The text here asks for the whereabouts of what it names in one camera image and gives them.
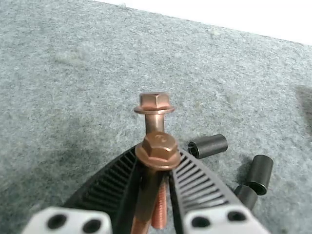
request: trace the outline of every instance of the felt surface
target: felt surface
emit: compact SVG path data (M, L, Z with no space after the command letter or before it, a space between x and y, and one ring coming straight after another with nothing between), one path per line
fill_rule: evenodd
M182 145L226 136L203 162L230 187L272 157L255 216L272 233L312 229L312 47L86 0L2 0L0 24L1 234L141 141L144 91L171 95ZM171 210L150 233L175 233Z

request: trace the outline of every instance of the metal bushing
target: metal bushing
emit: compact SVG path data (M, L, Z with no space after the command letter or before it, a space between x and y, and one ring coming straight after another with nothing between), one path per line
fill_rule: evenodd
M247 174L245 185L252 188L258 195L268 191L273 168L273 160L265 155L256 155Z
M249 210L253 209L257 202L258 195L252 188L246 185L238 185L234 193Z
M222 134L202 136L189 143L189 153L195 158L205 158L228 149L226 138Z

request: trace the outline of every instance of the black comb-like bracket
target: black comb-like bracket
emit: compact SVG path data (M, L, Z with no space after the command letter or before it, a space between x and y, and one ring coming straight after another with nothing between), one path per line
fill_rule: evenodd
M132 147L84 183L64 207L106 212L113 233L130 233L139 180L140 164Z
M170 172L169 183L175 229L182 234L188 212L241 202L202 162L182 149L180 153L181 163Z

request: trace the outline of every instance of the copper-colored bolt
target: copper-colored bolt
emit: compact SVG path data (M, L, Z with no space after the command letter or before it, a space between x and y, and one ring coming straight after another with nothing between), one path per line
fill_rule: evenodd
M146 172L142 177L131 234L145 234L151 222L164 171L175 168L181 161L181 155L176 140L171 135L151 132L136 146L136 156L146 166Z
M142 93L140 94L140 106L135 112L145 115L146 133L153 131L164 132L164 114L175 110L169 103L167 93Z
M167 93L143 93L140 94L140 106L135 108L135 112L145 114L146 133L152 131L164 132L164 114L173 112L175 109L169 103ZM157 203L152 216L152 226L162 229L167 223L167 197L166 183L162 184L163 193L159 193Z
M177 167L181 158L176 140L164 132L147 134L143 142L136 146L136 156L145 166L156 171Z
M156 229L164 229L167 225L167 194L166 183L160 186L156 205L152 215L152 226Z

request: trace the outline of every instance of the white wall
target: white wall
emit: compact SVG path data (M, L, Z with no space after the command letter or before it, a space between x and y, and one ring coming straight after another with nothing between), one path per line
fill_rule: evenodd
M97 0L312 45L312 0Z

